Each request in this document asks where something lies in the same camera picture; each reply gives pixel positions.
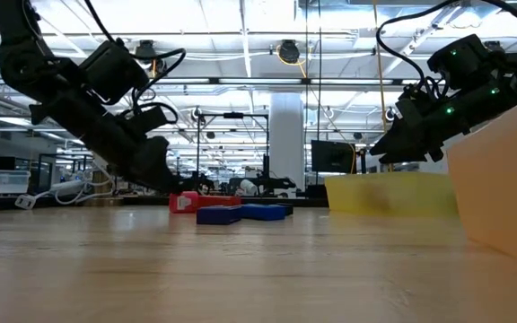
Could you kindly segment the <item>dark blue rimmed box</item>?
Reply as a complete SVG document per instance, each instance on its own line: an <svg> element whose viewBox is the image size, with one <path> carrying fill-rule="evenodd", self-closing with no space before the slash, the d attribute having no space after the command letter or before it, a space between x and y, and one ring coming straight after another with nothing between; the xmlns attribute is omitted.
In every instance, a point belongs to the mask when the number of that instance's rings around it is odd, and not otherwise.
<svg viewBox="0 0 517 323"><path fill-rule="evenodd" d="M197 224L230 225L241 219L239 206L207 206L197 210Z"/></svg>

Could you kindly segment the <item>black workstation frame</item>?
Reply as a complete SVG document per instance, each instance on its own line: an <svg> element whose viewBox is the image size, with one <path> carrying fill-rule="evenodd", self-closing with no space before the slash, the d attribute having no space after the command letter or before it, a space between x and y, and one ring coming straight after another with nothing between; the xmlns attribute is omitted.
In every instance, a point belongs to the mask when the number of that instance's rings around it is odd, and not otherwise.
<svg viewBox="0 0 517 323"><path fill-rule="evenodd" d="M206 125L209 126L215 118L225 118L225 119L240 119L243 120L245 118L250 118L255 121L259 128L266 134L266 152L263 154L262 166L263 166L263 175L262 178L267 178L270 174L270 126L269 126L269 116L266 114L257 114L257 113L242 113L242 112L224 112L224 113L203 113L199 109L195 110L195 120L197 122L197 172L199 172L199 162L200 162L200 135L202 133L202 119L210 117L210 119L206 122Z"/></svg>

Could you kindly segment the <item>orange translucent plastic bin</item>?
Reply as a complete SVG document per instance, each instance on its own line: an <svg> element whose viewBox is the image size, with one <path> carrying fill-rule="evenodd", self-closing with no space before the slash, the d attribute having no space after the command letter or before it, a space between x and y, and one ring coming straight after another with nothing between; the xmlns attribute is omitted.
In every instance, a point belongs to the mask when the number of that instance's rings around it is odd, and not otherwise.
<svg viewBox="0 0 517 323"><path fill-rule="evenodd" d="M517 106L448 151L469 239L517 258Z"/></svg>

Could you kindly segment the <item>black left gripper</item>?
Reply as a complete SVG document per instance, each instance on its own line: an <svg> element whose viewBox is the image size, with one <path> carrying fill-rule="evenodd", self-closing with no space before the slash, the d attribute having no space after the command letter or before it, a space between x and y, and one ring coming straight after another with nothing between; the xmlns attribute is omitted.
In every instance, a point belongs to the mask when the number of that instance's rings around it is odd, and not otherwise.
<svg viewBox="0 0 517 323"><path fill-rule="evenodd" d="M181 192L180 178L167 164L169 142L163 136L146 135L167 122L162 109L126 118L111 114L86 94L66 91L31 105L30 111L33 124L53 119L128 180L162 193Z"/></svg>

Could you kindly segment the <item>clear plastic storage tub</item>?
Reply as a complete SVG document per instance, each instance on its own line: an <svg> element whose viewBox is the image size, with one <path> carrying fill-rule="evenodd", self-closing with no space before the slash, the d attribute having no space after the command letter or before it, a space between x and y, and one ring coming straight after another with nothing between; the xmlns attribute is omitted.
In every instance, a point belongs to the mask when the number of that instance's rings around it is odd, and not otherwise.
<svg viewBox="0 0 517 323"><path fill-rule="evenodd" d="M27 170L0 170L0 194L25 194L30 177Z"/></svg>

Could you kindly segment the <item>black flat screen monitor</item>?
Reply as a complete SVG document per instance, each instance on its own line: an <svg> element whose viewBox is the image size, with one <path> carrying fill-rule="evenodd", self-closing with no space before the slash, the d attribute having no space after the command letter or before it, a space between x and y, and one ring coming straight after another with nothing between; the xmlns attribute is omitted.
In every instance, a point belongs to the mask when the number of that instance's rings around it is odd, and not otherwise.
<svg viewBox="0 0 517 323"><path fill-rule="evenodd" d="M347 143L312 140L311 166L317 172L353 174L356 172L355 150Z"/></svg>

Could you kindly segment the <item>black aluminium table frame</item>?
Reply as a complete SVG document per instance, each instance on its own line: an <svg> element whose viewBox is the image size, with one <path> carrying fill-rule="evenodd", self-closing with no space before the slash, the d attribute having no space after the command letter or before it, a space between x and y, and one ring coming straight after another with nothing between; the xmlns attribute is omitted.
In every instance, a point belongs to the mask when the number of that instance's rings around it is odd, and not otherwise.
<svg viewBox="0 0 517 323"><path fill-rule="evenodd" d="M294 207L328 207L329 202L326 199L308 199L308 198L258 198L243 197L243 204L290 204ZM0 197L0 211L16 210L14 204L15 197ZM169 204L169 198L166 196L121 196L116 197L119 205L165 205ZM36 207L56 207L59 203L54 197L40 198Z"/></svg>

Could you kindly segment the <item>white square column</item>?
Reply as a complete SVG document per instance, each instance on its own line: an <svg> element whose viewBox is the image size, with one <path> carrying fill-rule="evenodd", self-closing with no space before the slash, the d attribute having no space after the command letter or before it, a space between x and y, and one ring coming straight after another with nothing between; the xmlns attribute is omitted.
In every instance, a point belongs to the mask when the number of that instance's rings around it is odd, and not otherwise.
<svg viewBox="0 0 517 323"><path fill-rule="evenodd" d="M300 93L275 92L269 106L269 168L304 190L304 106Z"/></svg>

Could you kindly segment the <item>yellow translucent plastic bin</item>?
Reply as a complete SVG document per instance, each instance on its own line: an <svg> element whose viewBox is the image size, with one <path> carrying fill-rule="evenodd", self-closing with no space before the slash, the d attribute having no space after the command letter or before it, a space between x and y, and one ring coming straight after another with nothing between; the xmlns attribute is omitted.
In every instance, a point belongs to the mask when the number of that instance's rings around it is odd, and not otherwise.
<svg viewBox="0 0 517 323"><path fill-rule="evenodd" d="M333 212L388 217L456 217L451 179L426 172L384 172L327 177Z"/></svg>

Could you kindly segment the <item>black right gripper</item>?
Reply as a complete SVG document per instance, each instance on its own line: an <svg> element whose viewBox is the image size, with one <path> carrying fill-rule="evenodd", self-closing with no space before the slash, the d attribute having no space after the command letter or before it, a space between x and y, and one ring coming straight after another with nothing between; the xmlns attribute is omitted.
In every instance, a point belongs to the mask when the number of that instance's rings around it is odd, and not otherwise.
<svg viewBox="0 0 517 323"><path fill-rule="evenodd" d="M443 142L517 105L517 93L508 85L490 82L476 90L434 102L402 99L388 132L370 150L380 163L438 162L444 156Z"/></svg>

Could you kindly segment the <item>small pink-red cube charger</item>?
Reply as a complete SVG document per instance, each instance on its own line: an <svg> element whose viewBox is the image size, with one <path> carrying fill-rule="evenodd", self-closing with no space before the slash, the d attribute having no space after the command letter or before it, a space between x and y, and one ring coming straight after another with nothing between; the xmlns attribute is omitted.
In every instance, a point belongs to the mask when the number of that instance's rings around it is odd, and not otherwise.
<svg viewBox="0 0 517 323"><path fill-rule="evenodd" d="M169 209L173 214L192 214L197 211L199 194L196 191L184 191L180 194L170 194Z"/></svg>

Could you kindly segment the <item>black background machine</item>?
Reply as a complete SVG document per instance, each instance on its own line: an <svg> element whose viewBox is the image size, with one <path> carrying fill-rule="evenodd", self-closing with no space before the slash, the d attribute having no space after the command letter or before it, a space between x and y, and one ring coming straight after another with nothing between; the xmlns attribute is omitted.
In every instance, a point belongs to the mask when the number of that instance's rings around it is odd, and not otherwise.
<svg viewBox="0 0 517 323"><path fill-rule="evenodd" d="M227 184L227 194L244 196L240 190L243 179L248 179L257 185L258 194L254 197L273 197L276 195L276 189L296 188L296 184L289 178L231 178Z"/></svg>

